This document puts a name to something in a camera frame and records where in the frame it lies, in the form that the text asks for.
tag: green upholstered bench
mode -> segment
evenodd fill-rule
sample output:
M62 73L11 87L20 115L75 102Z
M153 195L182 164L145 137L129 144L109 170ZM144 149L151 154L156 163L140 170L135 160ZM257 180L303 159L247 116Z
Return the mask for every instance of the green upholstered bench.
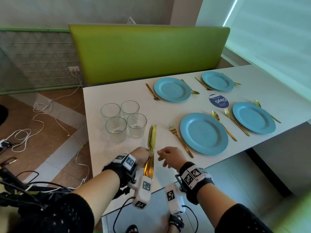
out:
M230 29L69 25L85 81L113 83L213 69Z

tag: circular sticker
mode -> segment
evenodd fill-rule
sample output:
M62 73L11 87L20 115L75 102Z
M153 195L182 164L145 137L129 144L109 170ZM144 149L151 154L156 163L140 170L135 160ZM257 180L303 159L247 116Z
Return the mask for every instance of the circular sticker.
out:
M224 109L229 106L228 100L221 95L211 94L208 98L210 102L218 108Z

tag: drinking glass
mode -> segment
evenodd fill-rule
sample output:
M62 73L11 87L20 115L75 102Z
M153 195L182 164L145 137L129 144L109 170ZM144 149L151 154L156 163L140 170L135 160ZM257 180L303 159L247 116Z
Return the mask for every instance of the drinking glass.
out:
M143 114L134 113L127 118L130 136L140 138L144 135L147 118Z
M115 103L105 104L101 109L100 113L107 122L109 119L113 117L120 117L121 108L119 105Z
M136 101L124 101L121 104L121 110L123 117L126 119L131 114L137 113L139 110L139 104Z
M125 140L126 127L127 123L125 119L121 117L113 117L105 124L105 128L109 134L110 139L115 143L120 143Z

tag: human hand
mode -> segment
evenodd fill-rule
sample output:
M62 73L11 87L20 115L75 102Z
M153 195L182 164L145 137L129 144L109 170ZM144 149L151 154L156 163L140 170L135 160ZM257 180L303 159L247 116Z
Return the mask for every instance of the human hand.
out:
M187 162L186 157L182 153L182 151L177 147L167 146L161 150L157 151L159 161L165 159L163 163L163 167L168 165L168 168L174 168L179 172L179 169Z
M135 163L138 165L138 169L144 167L148 158L153 156L153 153L149 152L145 147L138 147L130 154L136 159Z

